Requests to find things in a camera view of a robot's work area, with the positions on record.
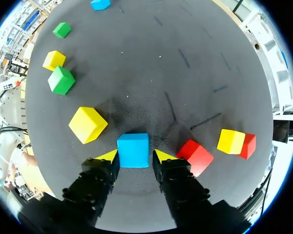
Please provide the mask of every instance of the black mat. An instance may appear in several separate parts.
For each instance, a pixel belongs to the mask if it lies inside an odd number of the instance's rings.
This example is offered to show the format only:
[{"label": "black mat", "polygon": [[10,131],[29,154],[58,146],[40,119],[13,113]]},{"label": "black mat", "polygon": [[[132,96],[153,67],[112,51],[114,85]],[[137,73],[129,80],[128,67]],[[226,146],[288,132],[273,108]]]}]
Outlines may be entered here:
[{"label": "black mat", "polygon": [[[34,48],[26,88],[27,122],[40,170],[57,197],[81,163],[117,148],[126,132],[147,132],[150,149],[175,155],[192,138],[214,156],[198,177],[210,201],[240,205],[263,176],[272,143],[272,105],[260,61],[243,32],[211,0],[118,0],[95,12],[90,0],[65,0],[49,16]],[[65,39],[52,31],[60,22]],[[46,54],[67,56],[75,86],[51,93]],[[82,145],[68,123],[80,106],[109,123]],[[249,160],[216,150],[222,128],[253,133]],[[120,169],[96,227],[120,232],[174,228],[153,169]]]}]

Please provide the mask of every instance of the shelf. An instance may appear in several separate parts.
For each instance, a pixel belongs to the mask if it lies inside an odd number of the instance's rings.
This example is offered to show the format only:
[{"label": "shelf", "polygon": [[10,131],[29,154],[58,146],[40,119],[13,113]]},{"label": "shelf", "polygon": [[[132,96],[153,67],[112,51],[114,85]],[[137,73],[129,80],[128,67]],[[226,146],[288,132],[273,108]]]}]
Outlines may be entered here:
[{"label": "shelf", "polygon": [[22,15],[28,7],[30,7],[31,4],[27,1],[24,5],[23,5],[23,10],[20,12],[20,15]]},{"label": "shelf", "polygon": [[39,14],[40,14],[40,11],[37,10],[33,15],[32,17],[28,20],[28,22],[25,24],[24,26],[24,31],[28,31],[28,29],[31,27],[31,25],[33,24],[33,22],[35,20],[37,20],[37,18],[39,17]]},{"label": "shelf", "polygon": [[274,41],[273,34],[268,26],[261,21],[259,15],[254,15],[246,26],[255,37],[256,42],[260,45],[260,49],[256,51],[257,54],[260,57],[260,53],[263,53],[268,61],[268,64],[264,64],[263,58],[261,57],[263,67],[270,66],[272,72],[277,93],[271,94],[271,96],[276,95],[278,99],[278,108],[275,109],[274,115],[283,114],[284,108],[287,105],[293,106],[293,88],[286,62],[278,45]]},{"label": "shelf", "polygon": [[55,0],[49,0],[49,2],[47,2],[47,4],[46,5],[43,5],[43,9],[45,10],[45,9],[47,9],[47,10],[51,10],[51,9],[49,9],[48,7],[50,6],[50,5],[52,5],[52,4],[54,4],[55,3]]},{"label": "shelf", "polygon": [[28,37],[22,35],[19,40],[17,41],[17,44],[20,45],[21,47],[23,47],[26,43],[26,41],[28,40]]},{"label": "shelf", "polygon": [[37,8],[34,8],[30,11],[30,13],[27,15],[26,18],[23,19],[22,24],[20,25],[20,27],[22,29],[24,29],[24,27],[26,26],[26,24],[31,20],[31,18],[38,12]]},{"label": "shelf", "polygon": [[44,22],[46,20],[46,16],[44,16],[43,14],[39,14],[34,21],[32,22],[32,24],[30,25],[29,29],[27,30],[28,33],[33,34],[36,29],[41,25],[42,22]]},{"label": "shelf", "polygon": [[19,18],[15,24],[19,27],[22,27],[23,24],[28,20],[28,18],[32,16],[35,10],[37,9],[34,6],[30,5],[30,7],[28,7],[25,11],[23,11],[23,13],[19,15]]}]

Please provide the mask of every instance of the person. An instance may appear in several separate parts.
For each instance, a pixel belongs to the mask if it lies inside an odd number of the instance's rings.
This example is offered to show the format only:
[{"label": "person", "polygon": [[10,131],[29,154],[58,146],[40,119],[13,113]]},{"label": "person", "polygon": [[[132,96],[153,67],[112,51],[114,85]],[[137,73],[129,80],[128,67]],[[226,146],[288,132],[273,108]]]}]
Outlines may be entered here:
[{"label": "person", "polygon": [[13,152],[11,156],[11,160],[8,166],[8,175],[5,178],[4,185],[9,190],[12,188],[12,186],[15,186],[15,174],[17,172],[17,165],[30,165],[30,166],[38,166],[38,163],[35,159],[35,156],[28,154],[27,152],[21,152],[21,155],[19,157],[16,157],[16,154]]},{"label": "person", "polygon": [[39,170],[35,156],[18,148],[13,151],[8,166],[8,173],[5,179],[5,187],[8,190],[16,186],[15,174],[17,171],[20,172],[27,187],[34,193],[42,192],[55,197]]}]

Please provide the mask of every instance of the cube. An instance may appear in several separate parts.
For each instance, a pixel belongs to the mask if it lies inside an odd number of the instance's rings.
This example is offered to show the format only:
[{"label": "cube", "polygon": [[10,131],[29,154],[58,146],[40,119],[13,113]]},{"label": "cube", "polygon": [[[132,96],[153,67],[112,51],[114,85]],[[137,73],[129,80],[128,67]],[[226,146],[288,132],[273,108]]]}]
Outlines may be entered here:
[{"label": "cube", "polygon": [[59,51],[51,51],[47,54],[42,66],[50,71],[54,71],[57,66],[63,67],[65,60],[66,56]]},{"label": "cube", "polygon": [[91,6],[95,11],[105,10],[111,5],[110,0],[93,0]]},{"label": "cube", "polygon": [[117,140],[121,167],[145,168],[149,166],[149,141],[147,133],[123,134]]},{"label": "cube", "polygon": [[256,136],[253,134],[246,133],[242,151],[239,154],[241,158],[249,159],[256,149]]},{"label": "cube", "polygon": [[222,129],[217,149],[231,155],[238,155],[242,151],[245,133],[234,130]]},{"label": "cube", "polygon": [[48,79],[50,89],[55,94],[65,95],[75,83],[70,71],[57,66]]},{"label": "cube", "polygon": [[58,38],[65,38],[71,30],[72,28],[68,23],[62,22],[53,30],[53,34]]},{"label": "cube", "polygon": [[175,160],[175,159],[178,159],[174,156],[171,156],[169,154],[166,154],[164,153],[163,151],[160,151],[160,150],[155,150],[155,153],[160,161],[160,163],[162,164],[162,161],[166,161],[167,159],[170,159],[170,160]]},{"label": "cube", "polygon": [[198,177],[214,159],[202,145],[191,139],[184,144],[176,156],[185,158],[191,164],[190,172],[195,177]]},{"label": "cube", "polygon": [[79,107],[68,126],[82,144],[87,144],[98,138],[107,122],[94,108]]}]

